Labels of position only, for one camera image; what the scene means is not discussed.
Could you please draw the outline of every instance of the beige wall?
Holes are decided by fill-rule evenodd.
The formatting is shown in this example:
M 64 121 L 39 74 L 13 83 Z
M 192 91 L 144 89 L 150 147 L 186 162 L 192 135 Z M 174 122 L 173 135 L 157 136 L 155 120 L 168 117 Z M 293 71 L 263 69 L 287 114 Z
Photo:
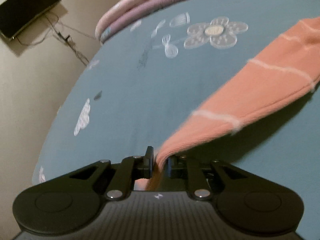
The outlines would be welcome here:
M 94 36 L 100 17 L 119 0 L 62 0 L 53 11 L 61 21 Z M 89 60 L 100 48 L 72 30 L 79 51 Z M 22 42 L 39 40 L 47 30 L 38 20 L 20 36 Z M 16 40 L 0 40 L 0 239 L 11 239 L 19 228 L 12 215 L 15 196 L 31 186 L 34 166 L 57 110 L 84 70 L 69 47 L 54 37 L 24 48 Z

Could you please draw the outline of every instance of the ribbed black surface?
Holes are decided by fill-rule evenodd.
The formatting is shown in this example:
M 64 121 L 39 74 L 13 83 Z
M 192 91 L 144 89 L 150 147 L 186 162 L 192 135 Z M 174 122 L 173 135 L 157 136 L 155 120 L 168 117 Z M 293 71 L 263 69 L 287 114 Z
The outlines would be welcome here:
M 207 202 L 194 201 L 185 192 L 132 192 L 105 206 L 86 228 L 65 236 L 33 236 L 22 232 L 16 240 L 257 240 L 224 223 Z M 295 233 L 270 240 L 301 240 Z

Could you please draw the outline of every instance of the white flower print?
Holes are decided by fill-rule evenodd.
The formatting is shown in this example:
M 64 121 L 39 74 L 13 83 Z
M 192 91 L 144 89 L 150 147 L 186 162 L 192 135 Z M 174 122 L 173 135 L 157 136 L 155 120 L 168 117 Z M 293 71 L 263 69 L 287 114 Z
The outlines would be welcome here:
M 88 98 L 82 108 L 80 116 L 78 118 L 75 130 L 73 132 L 74 136 L 77 136 L 81 129 L 84 129 L 89 124 L 89 113 L 90 113 L 90 99 Z
M 217 49 L 228 49 L 237 43 L 236 34 L 246 32 L 248 25 L 243 22 L 230 22 L 227 17 L 217 17 L 211 23 L 197 23 L 187 29 L 186 49 L 194 49 L 210 41 Z
M 160 28 L 162 28 L 164 26 L 164 24 L 165 24 L 165 19 L 158 23 L 158 25 L 156 26 L 156 28 L 153 30 L 153 32 L 151 34 L 151 38 L 154 38 L 157 35 L 158 30 Z
M 178 48 L 177 46 L 173 45 L 170 42 L 170 34 L 165 35 L 162 37 L 162 44 L 164 45 L 164 53 L 167 58 L 175 58 L 178 55 Z
M 186 12 L 186 13 L 182 13 L 182 14 L 179 14 L 176 17 L 174 17 L 170 21 L 169 26 L 170 27 L 180 27 L 185 24 L 188 24 L 189 22 L 190 22 L 190 15 L 188 12 Z
M 40 171 L 39 171 L 39 183 L 43 183 L 45 182 L 45 176 L 43 174 L 43 167 L 40 167 Z
M 89 65 L 87 65 L 87 69 L 92 69 L 93 67 L 95 67 L 96 65 L 98 65 L 99 64 L 99 62 L 100 62 L 100 60 L 94 60 L 94 61 L 92 61 Z
M 140 27 L 142 24 L 142 20 L 136 21 L 134 24 L 132 24 L 130 28 L 130 32 L 133 32 L 136 28 Z

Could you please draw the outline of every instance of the wall-mounted tv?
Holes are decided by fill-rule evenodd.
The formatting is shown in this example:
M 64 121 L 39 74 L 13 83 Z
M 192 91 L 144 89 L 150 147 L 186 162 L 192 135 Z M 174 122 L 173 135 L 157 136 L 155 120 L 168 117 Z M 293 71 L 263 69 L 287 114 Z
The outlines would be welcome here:
M 6 0 L 0 5 L 0 33 L 12 40 L 28 24 L 61 0 Z

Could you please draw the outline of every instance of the cloud print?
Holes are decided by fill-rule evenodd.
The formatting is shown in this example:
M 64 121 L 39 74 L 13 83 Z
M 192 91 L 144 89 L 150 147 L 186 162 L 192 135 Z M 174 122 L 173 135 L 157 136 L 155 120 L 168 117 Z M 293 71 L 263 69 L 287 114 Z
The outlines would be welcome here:
M 87 127 L 89 123 L 89 113 L 90 113 L 90 99 L 88 98 L 84 104 L 84 107 L 82 108 L 82 111 L 78 118 L 78 122 L 73 132 L 75 136 L 78 135 L 81 129 L 84 129 Z

